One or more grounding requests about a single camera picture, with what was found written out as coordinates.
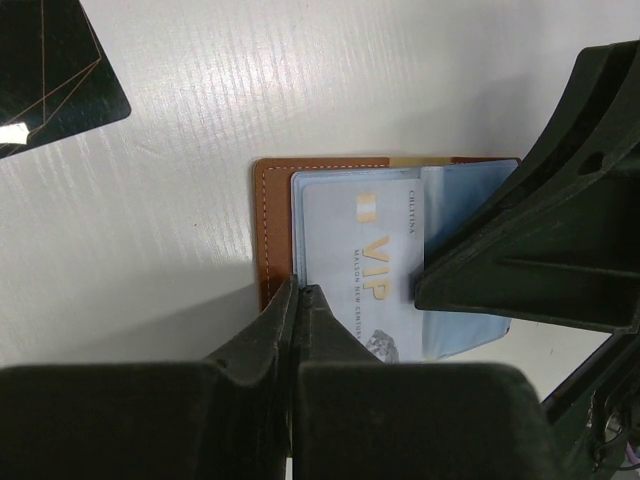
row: white textured table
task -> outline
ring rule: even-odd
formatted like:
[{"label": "white textured table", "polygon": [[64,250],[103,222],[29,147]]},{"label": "white textured table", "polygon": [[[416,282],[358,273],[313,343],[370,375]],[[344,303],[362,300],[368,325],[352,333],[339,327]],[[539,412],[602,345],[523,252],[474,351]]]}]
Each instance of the white textured table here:
[{"label": "white textured table", "polygon": [[[640,25],[637,0],[83,4],[133,114],[0,162],[5,365],[209,352],[257,312],[255,159],[522,156],[577,53]],[[603,338],[528,324],[469,356],[544,394]]]}]

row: black card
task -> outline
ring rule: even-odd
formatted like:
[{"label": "black card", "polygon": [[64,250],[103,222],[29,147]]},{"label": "black card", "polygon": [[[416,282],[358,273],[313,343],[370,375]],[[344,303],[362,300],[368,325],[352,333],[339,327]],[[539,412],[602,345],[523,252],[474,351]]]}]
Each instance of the black card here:
[{"label": "black card", "polygon": [[0,135],[0,158],[130,113],[78,0],[0,0],[0,129],[29,131],[26,145]]}]

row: white stitching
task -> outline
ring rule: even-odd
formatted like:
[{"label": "white stitching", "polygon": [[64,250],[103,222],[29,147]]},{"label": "white stitching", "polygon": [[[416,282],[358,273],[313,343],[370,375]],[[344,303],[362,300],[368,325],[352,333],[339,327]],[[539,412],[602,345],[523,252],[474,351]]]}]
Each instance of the white stitching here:
[{"label": "white stitching", "polygon": [[389,165],[318,165],[317,167],[269,167],[262,172],[262,226],[264,228],[264,263],[267,270],[267,301],[271,300],[271,277],[269,276],[269,244],[267,242],[267,183],[265,177],[271,170],[336,170],[338,168],[382,168]]}]

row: black object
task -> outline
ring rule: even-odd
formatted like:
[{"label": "black object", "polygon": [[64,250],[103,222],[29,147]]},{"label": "black object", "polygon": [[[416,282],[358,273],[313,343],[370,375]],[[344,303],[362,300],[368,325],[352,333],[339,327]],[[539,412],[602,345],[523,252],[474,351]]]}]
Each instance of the black object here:
[{"label": "black object", "polygon": [[0,0],[0,65],[0,127],[30,131],[0,158],[131,113],[78,0]]},{"label": "black object", "polygon": [[569,478],[611,478],[640,444],[640,335],[612,336],[542,406]]},{"label": "black object", "polygon": [[[637,49],[581,55],[541,140],[439,254],[418,305],[636,329]],[[298,480],[606,480],[640,443],[640,334],[613,336],[541,408],[508,367],[378,362],[320,287],[291,278],[200,362],[0,372],[0,425],[10,479],[281,479],[292,454]]]},{"label": "black object", "polygon": [[426,259],[417,308],[638,330],[639,44],[580,54],[521,167]]},{"label": "black object", "polygon": [[519,372],[383,364],[294,278],[202,362],[5,370],[0,424],[3,479],[566,479]]}]

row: brown leather wallet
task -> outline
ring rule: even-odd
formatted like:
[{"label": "brown leather wallet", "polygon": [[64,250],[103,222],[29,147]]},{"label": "brown leather wallet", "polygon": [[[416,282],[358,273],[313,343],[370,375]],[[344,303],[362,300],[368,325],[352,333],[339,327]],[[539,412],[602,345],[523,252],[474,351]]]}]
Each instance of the brown leather wallet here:
[{"label": "brown leather wallet", "polygon": [[256,266],[260,309],[293,273],[291,176],[301,170],[422,167],[472,163],[498,158],[476,157],[346,157],[264,158],[253,169],[256,222]]}]

